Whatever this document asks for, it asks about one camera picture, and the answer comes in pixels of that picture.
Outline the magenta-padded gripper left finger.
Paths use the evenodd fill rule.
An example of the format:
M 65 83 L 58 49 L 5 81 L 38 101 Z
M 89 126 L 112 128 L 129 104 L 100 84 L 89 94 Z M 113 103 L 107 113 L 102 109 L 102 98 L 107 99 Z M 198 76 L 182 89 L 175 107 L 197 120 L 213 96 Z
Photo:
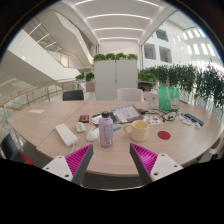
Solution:
M 44 170 L 76 185 L 81 185 L 92 156 L 93 145 L 90 144 L 66 157 L 57 156 L 44 167 Z

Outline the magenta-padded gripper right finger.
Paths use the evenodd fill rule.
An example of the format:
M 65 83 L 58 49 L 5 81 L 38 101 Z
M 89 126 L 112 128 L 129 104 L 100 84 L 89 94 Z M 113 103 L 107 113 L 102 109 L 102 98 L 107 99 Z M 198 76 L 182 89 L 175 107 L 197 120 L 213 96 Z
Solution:
M 134 143 L 130 144 L 130 155 L 143 185 L 147 185 L 182 169 L 182 166 L 167 154 L 155 154 Z

